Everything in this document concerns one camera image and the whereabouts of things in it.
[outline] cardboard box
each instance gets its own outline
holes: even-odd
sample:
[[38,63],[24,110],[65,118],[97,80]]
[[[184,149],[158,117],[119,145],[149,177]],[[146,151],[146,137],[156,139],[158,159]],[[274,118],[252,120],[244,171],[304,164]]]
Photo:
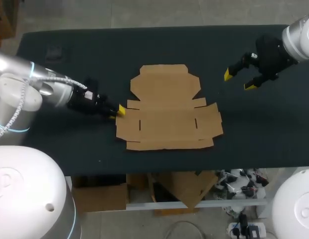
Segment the cardboard box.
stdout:
[[150,65],[131,80],[140,101],[127,101],[125,117],[116,118],[117,137],[130,150],[190,149],[213,146],[223,133],[217,104],[206,106],[199,78],[185,65]]
[[71,177],[72,195],[79,213],[125,210],[127,185],[99,186],[100,177]]
[[127,185],[143,191],[147,187],[147,175],[142,173],[127,174]]
[[194,208],[218,180],[212,171],[155,173],[152,177],[188,208]]
[[0,0],[0,38],[15,36],[19,0]]

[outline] white cable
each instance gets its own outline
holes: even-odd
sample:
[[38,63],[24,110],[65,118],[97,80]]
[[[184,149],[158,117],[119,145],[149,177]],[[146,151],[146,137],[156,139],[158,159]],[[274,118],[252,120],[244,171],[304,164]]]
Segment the white cable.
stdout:
[[31,79],[26,79],[24,80],[22,77],[19,77],[17,75],[14,74],[10,74],[10,73],[5,73],[3,75],[1,75],[0,78],[9,78],[9,79],[14,79],[14,80],[18,80],[21,82],[24,82],[21,91],[20,91],[20,100],[18,103],[18,106],[16,108],[15,113],[13,114],[13,116],[10,118],[10,120],[8,121],[8,123],[5,125],[5,127],[0,131],[0,138],[9,130],[9,128],[13,125],[13,123],[15,122],[15,120],[17,119],[18,115],[21,112],[21,109],[24,106],[24,102],[25,102],[25,92],[26,92],[26,88],[31,85],[32,83],[36,82],[36,81],[43,81],[43,82],[60,82],[60,83],[64,83],[64,84],[69,84],[69,85],[76,85],[84,90],[87,89],[87,87],[77,81],[71,80],[71,79],[67,79],[67,78],[61,78],[61,77],[47,77],[47,78],[31,78]]
[[189,222],[189,221],[178,221],[178,222],[175,222],[175,223],[171,224],[170,227],[168,228],[168,230],[167,230],[167,232],[166,232],[166,234],[165,234],[165,236],[164,236],[163,239],[167,239],[167,238],[171,235],[171,232],[172,232],[172,231],[176,228],[176,226],[177,226],[178,224],[180,224],[180,223],[186,223],[186,224],[192,225],[192,226],[193,226],[194,228],[196,228],[197,231],[200,233],[201,239],[205,239],[205,236],[204,236],[203,231],[202,231],[196,224],[194,224],[194,223],[192,223],[192,222]]
[[272,231],[266,231],[266,233],[269,233],[269,234],[271,234],[272,236],[274,236],[276,239],[278,238],[276,235],[275,235],[275,233],[274,232],[272,232]]
[[44,81],[44,82],[60,82],[60,83],[64,83],[64,84],[69,84],[69,85],[75,85],[78,86],[84,90],[87,89],[87,87],[77,81],[71,80],[71,79],[67,79],[67,78],[61,78],[61,77],[43,77],[43,78],[31,78],[30,79],[30,85],[33,82],[36,81]]

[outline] gray floor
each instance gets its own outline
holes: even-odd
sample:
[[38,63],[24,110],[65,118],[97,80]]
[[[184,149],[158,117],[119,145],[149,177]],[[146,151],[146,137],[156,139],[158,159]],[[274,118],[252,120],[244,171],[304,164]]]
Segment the gray floor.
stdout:
[[[15,54],[25,32],[109,27],[291,23],[309,13],[309,0],[25,0],[16,37],[2,49]],[[194,215],[154,217],[152,212],[90,213],[83,219],[83,239],[160,239],[175,221],[198,224],[215,239],[228,238],[230,218],[220,208]],[[271,221],[264,221],[271,228]],[[170,237],[199,238],[191,227]]]

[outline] black table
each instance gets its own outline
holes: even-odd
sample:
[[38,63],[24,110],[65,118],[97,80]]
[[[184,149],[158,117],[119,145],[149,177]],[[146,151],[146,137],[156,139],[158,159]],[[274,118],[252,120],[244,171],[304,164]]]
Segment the black table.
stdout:
[[[136,99],[130,79],[148,64],[185,64],[200,77],[207,103],[218,103],[224,134],[202,150],[127,151],[113,122],[43,106],[24,145],[42,150],[65,175],[177,170],[309,166],[309,62],[293,66],[260,89],[243,84],[253,67],[225,83],[227,66],[255,50],[262,33],[285,26],[201,26],[65,30],[25,34],[18,56],[83,81],[100,80],[102,92],[126,106]],[[60,45],[61,63],[45,62],[47,46]]]

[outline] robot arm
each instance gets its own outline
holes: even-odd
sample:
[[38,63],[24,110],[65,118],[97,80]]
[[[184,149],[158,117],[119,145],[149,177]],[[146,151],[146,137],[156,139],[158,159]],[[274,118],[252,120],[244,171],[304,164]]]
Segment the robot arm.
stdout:
[[20,144],[42,101],[107,118],[125,114],[122,106],[113,105],[107,96],[98,93],[96,80],[87,79],[83,85],[33,62],[0,52],[0,144]]
[[257,54],[245,53],[240,61],[230,65],[224,75],[228,81],[243,68],[253,65],[260,76],[244,85],[245,90],[260,87],[267,80],[276,80],[278,73],[299,62],[309,60],[309,15],[283,30],[282,39],[262,35],[256,40]]

